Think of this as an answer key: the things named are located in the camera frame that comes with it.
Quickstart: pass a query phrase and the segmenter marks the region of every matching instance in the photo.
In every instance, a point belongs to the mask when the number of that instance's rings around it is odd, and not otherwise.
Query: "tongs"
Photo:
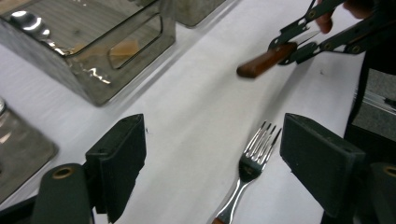
[[[396,36],[396,0],[374,0],[375,6],[370,17],[319,44],[312,41],[299,48],[294,45],[292,50],[283,50],[293,38],[309,30],[307,26],[309,22],[333,11],[345,1],[325,0],[314,6],[316,0],[312,0],[308,10],[300,19],[280,30],[280,36],[271,41],[266,53],[238,66],[236,70],[238,76],[255,78],[276,64],[303,63],[323,51],[360,54]],[[277,55],[271,54],[269,57],[268,53],[274,51]]]

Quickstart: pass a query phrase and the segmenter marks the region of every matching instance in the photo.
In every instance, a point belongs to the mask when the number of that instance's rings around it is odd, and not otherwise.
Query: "hand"
[[[349,10],[356,19],[365,19],[372,14],[374,2],[373,0],[346,0],[344,8]],[[328,12],[316,19],[316,22],[323,34],[327,34],[332,29],[332,13]]]

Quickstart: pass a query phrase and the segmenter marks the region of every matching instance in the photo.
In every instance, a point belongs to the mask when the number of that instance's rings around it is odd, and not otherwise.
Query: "wooden handle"
[[[277,63],[282,62],[297,50],[296,43],[287,43],[274,49],[269,49],[259,57],[240,65],[236,73],[240,77],[255,78],[270,69]]]
[[[222,222],[218,217],[216,217],[215,219],[213,219],[212,224],[224,224],[224,222]]]

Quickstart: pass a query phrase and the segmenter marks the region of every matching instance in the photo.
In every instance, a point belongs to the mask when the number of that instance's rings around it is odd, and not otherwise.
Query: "white table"
[[[145,115],[146,165],[117,223],[208,223],[237,177],[236,164],[265,119],[282,126],[300,114],[343,135],[362,55],[322,53],[298,66],[276,66],[254,81],[238,78],[241,62],[263,53],[278,30],[300,18],[310,1],[229,1],[195,29],[177,26],[177,42],[124,90],[94,107],[0,47],[0,95],[60,148],[58,157],[9,200],[36,193],[40,176],[85,152],[119,119]],[[332,34],[355,20],[343,9]],[[247,188],[234,223],[319,223],[322,209],[278,153]],[[106,223],[97,216],[97,223]]]

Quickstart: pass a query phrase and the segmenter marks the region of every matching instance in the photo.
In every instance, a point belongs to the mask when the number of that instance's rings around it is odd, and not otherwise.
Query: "fork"
[[[238,201],[241,198],[246,187],[257,179],[264,170],[270,156],[274,150],[274,144],[279,137],[282,129],[276,132],[276,125],[271,128],[269,123],[266,127],[265,121],[260,129],[253,135],[239,160],[238,170],[239,179],[236,181],[236,187],[233,194],[227,200],[227,203],[220,209],[212,224],[230,224],[233,222],[233,214]]]

